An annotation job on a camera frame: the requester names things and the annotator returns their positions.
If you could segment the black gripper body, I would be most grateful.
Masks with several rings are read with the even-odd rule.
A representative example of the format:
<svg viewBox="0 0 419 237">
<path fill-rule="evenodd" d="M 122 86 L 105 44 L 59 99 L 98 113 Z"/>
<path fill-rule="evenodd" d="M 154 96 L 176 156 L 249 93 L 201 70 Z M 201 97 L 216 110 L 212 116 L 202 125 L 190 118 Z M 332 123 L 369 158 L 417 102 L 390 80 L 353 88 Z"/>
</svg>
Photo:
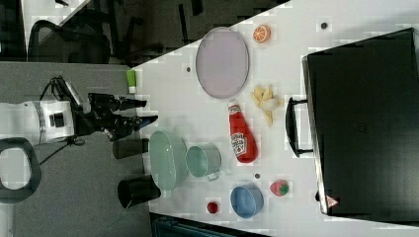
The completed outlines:
<svg viewBox="0 0 419 237">
<path fill-rule="evenodd" d="M 105 132 L 111 141 L 132 134 L 132 118 L 116 115 L 120 111 L 121 99 L 109 94 L 89 93 L 89 112 L 79 105 L 74 107 L 74 131 L 77 136 L 90 135 L 96 131 Z"/>
</svg>

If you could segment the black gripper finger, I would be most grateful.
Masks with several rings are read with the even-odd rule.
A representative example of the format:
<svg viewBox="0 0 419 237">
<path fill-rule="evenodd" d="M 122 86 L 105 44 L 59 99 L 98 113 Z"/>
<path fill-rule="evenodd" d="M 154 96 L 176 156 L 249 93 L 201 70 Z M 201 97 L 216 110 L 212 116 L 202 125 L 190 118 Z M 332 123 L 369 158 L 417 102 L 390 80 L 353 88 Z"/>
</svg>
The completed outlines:
<svg viewBox="0 0 419 237">
<path fill-rule="evenodd" d="M 158 120 L 158 116 L 134 117 L 133 130 L 138 131 Z"/>
<path fill-rule="evenodd" d="M 121 99 L 120 110 L 125 111 L 128 109 L 144 108 L 146 104 L 146 101 L 123 98 Z"/>
</svg>

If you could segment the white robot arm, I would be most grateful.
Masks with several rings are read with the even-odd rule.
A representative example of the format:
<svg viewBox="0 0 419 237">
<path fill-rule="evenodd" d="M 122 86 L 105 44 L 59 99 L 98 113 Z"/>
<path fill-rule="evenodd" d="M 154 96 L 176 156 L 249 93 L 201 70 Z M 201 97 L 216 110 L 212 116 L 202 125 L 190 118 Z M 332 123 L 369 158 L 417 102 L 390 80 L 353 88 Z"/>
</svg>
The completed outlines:
<svg viewBox="0 0 419 237">
<path fill-rule="evenodd" d="M 104 132 L 111 141 L 157 121 L 158 116 L 124 117 L 117 112 L 144 107 L 147 102 L 109 94 L 88 94 L 90 111 L 75 100 L 1 104 L 1 138 L 25 138 L 32 145 Z"/>
</svg>

